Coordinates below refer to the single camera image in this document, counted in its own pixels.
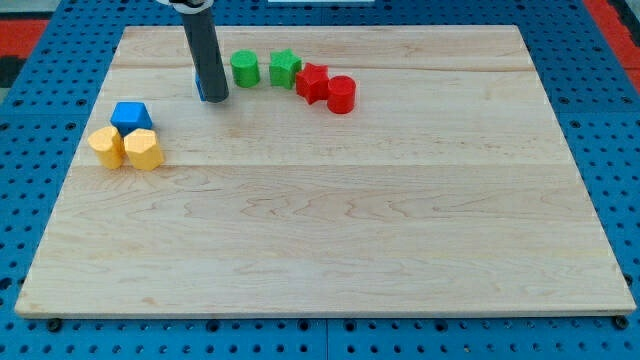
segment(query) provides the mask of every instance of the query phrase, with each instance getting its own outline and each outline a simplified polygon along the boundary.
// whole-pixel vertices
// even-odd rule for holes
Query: yellow octagonal block
[[[114,126],[103,127],[93,132],[87,139],[102,166],[117,169],[122,165],[124,148],[122,137]]]
[[[164,162],[158,137],[153,130],[137,129],[125,136],[124,150],[136,169],[153,170]]]

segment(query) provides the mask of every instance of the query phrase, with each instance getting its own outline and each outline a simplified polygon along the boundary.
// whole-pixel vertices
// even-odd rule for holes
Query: table surface
[[[637,295],[640,98],[581,2],[378,0],[367,8],[294,9],[220,0],[215,6],[219,25],[517,24]],[[18,317],[13,306],[20,284],[112,48],[126,25],[179,24],[174,11],[155,2],[63,0],[0,106],[0,230],[6,234],[0,239],[0,357],[246,357],[254,351],[269,359],[637,357],[638,312],[553,319],[68,320],[56,333],[47,320]]]
[[[253,49],[264,79],[209,104],[194,93],[181,27],[125,30],[18,313],[412,318],[635,309],[516,27],[217,32],[223,61]],[[337,116],[324,102],[308,106],[270,87],[270,51],[286,47],[354,77],[356,109]],[[162,167],[110,171],[91,153],[88,134],[118,101],[147,104]],[[49,296],[57,288],[67,296]]]

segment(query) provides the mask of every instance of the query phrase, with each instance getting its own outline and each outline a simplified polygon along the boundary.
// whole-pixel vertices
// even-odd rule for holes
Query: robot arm
[[[213,0],[156,0],[180,13],[191,57],[206,101],[217,103],[229,96],[220,47],[213,24]]]

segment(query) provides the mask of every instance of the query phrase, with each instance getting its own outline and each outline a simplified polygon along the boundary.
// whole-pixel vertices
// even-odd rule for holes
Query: wood grain
[[[128,28],[85,133],[104,126],[117,101],[144,100],[166,165],[110,171],[83,139],[19,314],[635,309],[516,28],[219,32],[225,60],[240,48],[265,60],[293,47],[303,61],[353,75],[356,110],[336,116],[269,88],[264,63],[257,88],[199,103],[182,30]],[[48,296],[60,288],[66,296]]]

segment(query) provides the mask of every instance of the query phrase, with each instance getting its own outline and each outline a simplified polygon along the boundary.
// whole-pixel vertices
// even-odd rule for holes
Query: blue pegboard
[[[220,25],[516,24],[621,268],[640,286],[640,98],[581,2],[218,0]],[[154,0],[63,0],[0,106],[0,358],[638,358],[640,318],[31,321],[20,285],[120,36]],[[64,289],[51,296],[64,296]]]

